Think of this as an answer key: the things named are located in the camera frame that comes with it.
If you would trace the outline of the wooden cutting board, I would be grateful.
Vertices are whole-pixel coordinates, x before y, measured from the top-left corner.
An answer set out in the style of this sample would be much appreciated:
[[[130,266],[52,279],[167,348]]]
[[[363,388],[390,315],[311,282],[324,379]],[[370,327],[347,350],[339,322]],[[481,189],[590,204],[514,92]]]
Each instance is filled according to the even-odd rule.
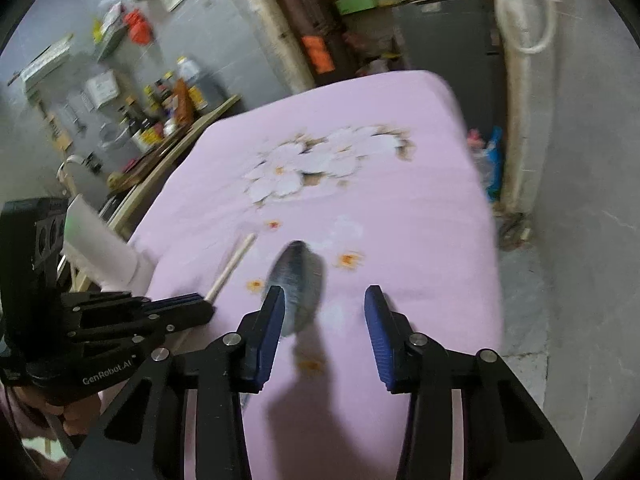
[[[188,128],[180,128],[169,138],[163,140],[161,144],[155,145],[149,153],[130,162],[123,172],[110,174],[107,178],[108,195],[113,196],[126,192],[144,181],[188,133]]]

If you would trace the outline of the pink floral table cloth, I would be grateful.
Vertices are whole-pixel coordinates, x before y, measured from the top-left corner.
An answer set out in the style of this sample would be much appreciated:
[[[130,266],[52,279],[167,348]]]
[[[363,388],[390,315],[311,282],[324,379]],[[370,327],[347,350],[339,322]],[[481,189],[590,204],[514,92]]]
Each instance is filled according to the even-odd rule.
[[[376,370],[363,298],[378,285],[412,326],[464,353],[502,343],[495,223],[446,82],[423,70],[307,91],[211,125],[130,243],[155,266],[148,294],[208,292],[232,247],[256,242],[189,352],[262,303],[300,240],[322,278],[316,317],[279,342],[244,410],[257,479],[390,479],[408,401]]]

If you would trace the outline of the green plastic container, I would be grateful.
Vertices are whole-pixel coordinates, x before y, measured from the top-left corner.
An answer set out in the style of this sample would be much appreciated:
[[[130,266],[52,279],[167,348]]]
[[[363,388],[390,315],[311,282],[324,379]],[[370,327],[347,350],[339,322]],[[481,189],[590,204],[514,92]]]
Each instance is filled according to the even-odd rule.
[[[355,14],[378,6],[376,0],[335,0],[335,5],[341,15]]]

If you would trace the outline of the wall spice rack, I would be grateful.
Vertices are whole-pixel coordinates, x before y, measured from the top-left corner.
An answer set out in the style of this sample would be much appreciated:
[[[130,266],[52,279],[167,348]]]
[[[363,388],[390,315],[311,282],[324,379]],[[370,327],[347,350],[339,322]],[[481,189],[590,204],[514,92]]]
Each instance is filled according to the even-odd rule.
[[[98,62],[106,60],[117,49],[127,33],[125,8],[120,1],[104,14],[94,30],[94,56]]]

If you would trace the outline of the white plastic utensil caddy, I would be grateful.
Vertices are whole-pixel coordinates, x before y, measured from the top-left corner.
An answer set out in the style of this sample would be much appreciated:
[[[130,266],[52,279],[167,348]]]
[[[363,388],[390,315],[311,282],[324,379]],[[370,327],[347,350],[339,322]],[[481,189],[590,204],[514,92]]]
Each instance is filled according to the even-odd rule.
[[[81,195],[66,210],[63,237],[63,255],[93,283],[108,290],[146,293],[148,264]]]

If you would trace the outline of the chrome sink faucet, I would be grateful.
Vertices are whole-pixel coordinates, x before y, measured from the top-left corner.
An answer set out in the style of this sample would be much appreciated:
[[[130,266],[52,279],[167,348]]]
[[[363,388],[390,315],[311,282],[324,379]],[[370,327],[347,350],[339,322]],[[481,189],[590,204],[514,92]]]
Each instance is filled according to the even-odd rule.
[[[61,162],[61,165],[58,166],[58,170],[56,170],[56,178],[58,179],[58,182],[66,188],[70,197],[77,196],[78,189],[72,175],[70,174],[70,170],[68,170],[67,167],[70,165],[82,167],[85,166],[86,163],[87,159],[85,157],[81,157],[80,155],[70,155]]]

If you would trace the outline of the red plastic bag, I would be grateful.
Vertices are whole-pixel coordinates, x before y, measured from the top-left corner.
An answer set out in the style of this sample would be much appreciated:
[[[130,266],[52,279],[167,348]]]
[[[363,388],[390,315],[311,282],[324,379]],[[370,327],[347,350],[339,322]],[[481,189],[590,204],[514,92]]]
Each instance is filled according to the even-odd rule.
[[[152,27],[139,9],[128,12],[124,22],[128,29],[128,36],[134,44],[147,46],[153,41]]]

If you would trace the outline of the wooden chopstick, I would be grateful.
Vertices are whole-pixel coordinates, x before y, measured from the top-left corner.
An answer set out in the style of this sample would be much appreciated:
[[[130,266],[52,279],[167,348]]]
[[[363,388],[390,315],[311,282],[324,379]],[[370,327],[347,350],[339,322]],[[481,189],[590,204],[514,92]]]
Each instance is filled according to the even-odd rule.
[[[230,254],[224,266],[216,276],[216,280],[213,282],[212,287],[209,289],[205,296],[205,300],[210,304],[214,304],[221,289],[227,284],[232,273],[238,267],[246,253],[250,250],[257,238],[256,233],[247,234],[242,240],[236,244],[234,251]]]

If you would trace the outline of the large oil jug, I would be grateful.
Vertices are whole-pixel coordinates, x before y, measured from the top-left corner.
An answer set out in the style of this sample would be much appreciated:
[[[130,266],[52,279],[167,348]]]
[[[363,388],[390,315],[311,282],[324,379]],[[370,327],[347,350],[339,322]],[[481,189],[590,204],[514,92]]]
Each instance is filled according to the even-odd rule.
[[[201,115],[204,115],[208,110],[209,102],[200,88],[202,78],[200,66],[192,58],[180,56],[177,60],[177,72],[179,78],[184,81],[186,88],[188,88],[188,93],[195,109]]]

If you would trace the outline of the large steel spoon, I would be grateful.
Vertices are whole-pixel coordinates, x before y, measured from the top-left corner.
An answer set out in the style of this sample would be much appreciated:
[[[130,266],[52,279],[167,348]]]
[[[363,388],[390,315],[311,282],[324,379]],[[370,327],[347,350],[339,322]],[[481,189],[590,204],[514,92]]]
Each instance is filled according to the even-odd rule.
[[[323,260],[308,244],[294,240],[277,256],[267,285],[280,287],[284,295],[274,379],[281,392],[303,396],[326,371],[326,350],[318,321],[324,293]]]

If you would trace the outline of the grey refrigerator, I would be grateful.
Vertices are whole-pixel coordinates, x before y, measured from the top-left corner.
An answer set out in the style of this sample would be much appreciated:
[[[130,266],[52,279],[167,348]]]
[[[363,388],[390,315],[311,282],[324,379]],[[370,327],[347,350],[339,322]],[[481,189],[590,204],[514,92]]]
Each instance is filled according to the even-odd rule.
[[[506,66],[492,0],[419,0],[393,17],[405,66],[446,81],[469,129],[489,140],[506,125]]]

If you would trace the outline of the dark soy sauce bottle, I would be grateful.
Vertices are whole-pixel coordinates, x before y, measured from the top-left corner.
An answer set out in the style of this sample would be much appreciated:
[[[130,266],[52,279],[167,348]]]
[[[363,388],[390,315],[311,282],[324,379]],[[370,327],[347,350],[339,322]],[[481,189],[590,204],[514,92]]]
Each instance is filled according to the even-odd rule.
[[[143,133],[145,128],[143,127],[142,119],[139,114],[134,110],[134,100],[131,98],[125,99],[125,105],[122,107],[122,114],[124,115],[131,139],[142,154],[152,151],[152,145],[148,141],[143,139]]]

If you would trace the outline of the orange snack packet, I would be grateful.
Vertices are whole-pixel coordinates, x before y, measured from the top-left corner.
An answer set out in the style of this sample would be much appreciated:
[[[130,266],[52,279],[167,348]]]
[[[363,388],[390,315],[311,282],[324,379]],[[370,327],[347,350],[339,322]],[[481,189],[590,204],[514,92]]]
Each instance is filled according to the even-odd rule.
[[[195,120],[195,110],[189,88],[182,78],[178,78],[174,85],[174,97],[174,117],[177,125],[179,127],[190,128]]]

